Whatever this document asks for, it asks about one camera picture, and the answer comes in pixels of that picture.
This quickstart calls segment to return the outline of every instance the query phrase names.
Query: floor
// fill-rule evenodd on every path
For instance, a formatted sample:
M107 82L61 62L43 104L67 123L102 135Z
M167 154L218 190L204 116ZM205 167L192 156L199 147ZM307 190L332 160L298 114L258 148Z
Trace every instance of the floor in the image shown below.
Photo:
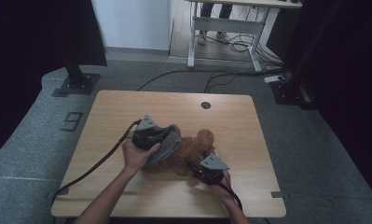
M253 72L251 63L186 60L154 50L108 49L108 66L81 66L101 78L91 95L52 97L66 79L64 69L46 74L43 90L0 150L0 223L51 223L51 197L63 179L99 90L204 92L214 70ZM346 149L317 111L277 105L264 78L220 77L211 93L253 97L287 209L282 218L252 217L252 223L372 224L372 190ZM69 112L82 113L73 132L62 131Z
M172 28L172 43L170 55L171 57L180 57L185 58L188 56L188 46L191 38L191 17L193 13L193 7L191 3L187 1L181 1L176 3L177 10L174 12L174 21ZM200 6L198 7L197 15L200 15ZM220 14L221 5L215 4L212 12L212 18L218 18ZM260 21L263 15L263 12L266 9L263 7L247 7L247 6L233 6L230 19L232 20L241 20L241 21ZM269 12L267 17L267 24L264 28L264 32L261 36L260 43L269 53L272 53L269 49L266 49L266 43L272 25L275 22L276 16L279 9L273 8ZM234 43L239 41L244 41L252 43L253 39L240 34L228 33L230 39L230 44L223 44L217 42L217 37L215 36L216 32L208 32L207 36L208 43L206 45L199 45L196 42L195 47L195 58L197 59L210 59L210 60L226 60L226 61L243 61L249 62L250 56L248 51L244 51L246 48L240 45L234 45Z

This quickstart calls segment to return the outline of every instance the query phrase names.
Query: wooden table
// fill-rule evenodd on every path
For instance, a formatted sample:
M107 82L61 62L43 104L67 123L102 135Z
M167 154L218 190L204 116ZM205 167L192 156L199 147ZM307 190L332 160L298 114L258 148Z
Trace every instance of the wooden table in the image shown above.
M201 103L211 108L204 109ZM219 157L230 167L232 188L247 217L283 217L282 198L253 100L247 95L100 91L90 111L62 186L102 158L131 123L148 114L160 126L177 124L183 136L214 133ZM56 217L77 217L123 167L119 149L90 176L57 197ZM208 187L195 178L139 172L126 187L112 217L227 217Z
M202 31L221 31L229 33L239 34L250 34L255 35L253 45L249 48L250 58L253 62L256 72L262 72L259 60L255 51L258 47L259 40L262 32L264 31L265 23L269 14L269 10L272 7L277 8L301 8L302 4L298 1L292 3L290 0L279 1L279 0L186 0L194 2L194 14L192 17L191 25L191 40L188 48L188 68L194 67L195 60L195 32L196 30ZM256 6L265 7L263 17L261 21L238 21L238 20L226 20L216 18L204 18L197 16L198 3L215 3L215 4L231 4L231 5L242 5L242 6Z

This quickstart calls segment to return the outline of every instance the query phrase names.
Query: forearm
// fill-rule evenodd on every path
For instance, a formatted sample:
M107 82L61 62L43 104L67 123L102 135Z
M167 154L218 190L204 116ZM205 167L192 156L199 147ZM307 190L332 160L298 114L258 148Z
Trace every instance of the forearm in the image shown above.
M232 224L250 224L249 219L244 215L233 199L225 199L222 203L228 211Z
M121 173L96 197L78 217L75 223L106 223L127 184L136 174L122 170Z

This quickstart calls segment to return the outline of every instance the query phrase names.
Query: desk leg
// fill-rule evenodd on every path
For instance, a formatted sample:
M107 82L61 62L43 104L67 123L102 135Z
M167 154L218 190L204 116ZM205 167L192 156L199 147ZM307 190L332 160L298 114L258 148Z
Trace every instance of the desk leg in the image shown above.
M252 58L253 65L255 66L256 72L262 72L260 63L258 61L258 56L256 55L255 51L257 50L259 40L261 39L262 32L264 31L265 23L267 21L267 16L269 14L270 7L267 7L265 9L264 15L261 20L261 25L258 28L257 35L255 36L255 39L253 41L252 47L249 49L250 57Z
M195 22L197 19L197 9L198 2L194 3L194 16L192 17L192 26L191 26L191 40L189 41L188 48L188 68L194 68L194 59L195 59Z

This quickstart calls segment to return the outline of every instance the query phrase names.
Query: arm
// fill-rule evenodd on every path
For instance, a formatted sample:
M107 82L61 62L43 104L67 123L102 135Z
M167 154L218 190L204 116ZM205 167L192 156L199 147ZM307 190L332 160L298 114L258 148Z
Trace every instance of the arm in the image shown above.
M130 180L142 169L147 159L158 151L159 144L150 150L137 148L130 138L123 144L125 166L119 175L83 211L75 223L107 223L119 197Z
M224 175L226 176L228 183L231 183L229 172L224 171ZM223 178L221 183L225 186L230 188L230 185L227 183L226 179ZM231 219L231 223L233 224L250 224L249 219L244 215L242 210L238 207L235 200L218 185L210 185L209 188L211 189L214 196L220 200L220 202L225 206L228 211L229 218Z

